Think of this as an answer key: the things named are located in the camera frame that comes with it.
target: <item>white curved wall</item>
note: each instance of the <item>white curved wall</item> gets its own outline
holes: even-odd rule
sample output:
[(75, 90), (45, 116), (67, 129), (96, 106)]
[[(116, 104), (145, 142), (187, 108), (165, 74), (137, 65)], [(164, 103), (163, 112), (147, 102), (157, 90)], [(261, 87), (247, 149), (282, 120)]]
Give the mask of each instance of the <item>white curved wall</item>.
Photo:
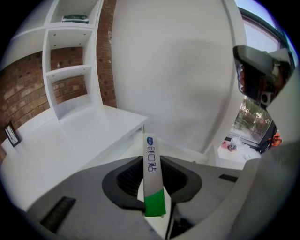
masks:
[(118, 0), (112, 30), (118, 107), (148, 116), (147, 132), (171, 144), (207, 149), (232, 94), (233, 43), (222, 0)]

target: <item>picture frame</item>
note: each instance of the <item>picture frame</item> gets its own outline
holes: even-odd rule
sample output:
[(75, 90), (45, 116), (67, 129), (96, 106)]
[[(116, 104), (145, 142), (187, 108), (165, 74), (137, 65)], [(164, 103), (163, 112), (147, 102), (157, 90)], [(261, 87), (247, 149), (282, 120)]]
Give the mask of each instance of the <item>picture frame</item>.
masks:
[(4, 127), (5, 135), (10, 141), (11, 145), (15, 147), (21, 142), (21, 139), (19, 135), (16, 133), (14, 126), (11, 122), (9, 122), (5, 127)]

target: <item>black slot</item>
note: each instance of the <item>black slot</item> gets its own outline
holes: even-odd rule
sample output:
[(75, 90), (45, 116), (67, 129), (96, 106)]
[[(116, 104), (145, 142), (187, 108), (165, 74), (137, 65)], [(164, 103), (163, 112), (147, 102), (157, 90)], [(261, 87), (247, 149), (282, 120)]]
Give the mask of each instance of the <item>black slot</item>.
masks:
[(230, 182), (236, 182), (238, 180), (238, 177), (230, 176), (227, 174), (222, 174), (221, 176), (219, 176), (219, 178), (230, 181)]
[(62, 197), (58, 203), (47, 213), (47, 215), (40, 221), (40, 224), (49, 231), (56, 233), (59, 226), (70, 212), (76, 199), (71, 197)]

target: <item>blue logo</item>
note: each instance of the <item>blue logo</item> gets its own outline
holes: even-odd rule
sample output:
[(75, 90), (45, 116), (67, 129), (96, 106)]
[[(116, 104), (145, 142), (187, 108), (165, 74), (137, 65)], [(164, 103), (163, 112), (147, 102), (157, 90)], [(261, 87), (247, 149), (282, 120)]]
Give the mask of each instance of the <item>blue logo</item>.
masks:
[(152, 146), (153, 144), (153, 138), (152, 137), (147, 137), (147, 143)]

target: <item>gray panel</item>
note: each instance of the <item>gray panel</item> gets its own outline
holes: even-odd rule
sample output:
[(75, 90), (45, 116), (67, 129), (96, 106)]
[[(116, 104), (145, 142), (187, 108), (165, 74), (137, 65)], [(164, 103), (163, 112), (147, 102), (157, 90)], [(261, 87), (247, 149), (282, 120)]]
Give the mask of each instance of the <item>gray panel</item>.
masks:
[(57, 231), (70, 239), (161, 239), (143, 213), (124, 210), (112, 203), (102, 190), (102, 179), (111, 170), (135, 159), (127, 158), (82, 170), (68, 177), (39, 198), (28, 214), (40, 221), (63, 196), (76, 203)]
[(222, 174), (238, 177), (240, 170), (212, 167), (202, 164), (195, 164), (173, 157), (169, 160), (197, 173), (202, 179), (200, 191), (189, 202), (178, 203), (178, 210), (183, 218), (193, 224), (200, 223), (208, 217), (226, 198), (234, 183), (219, 178)]

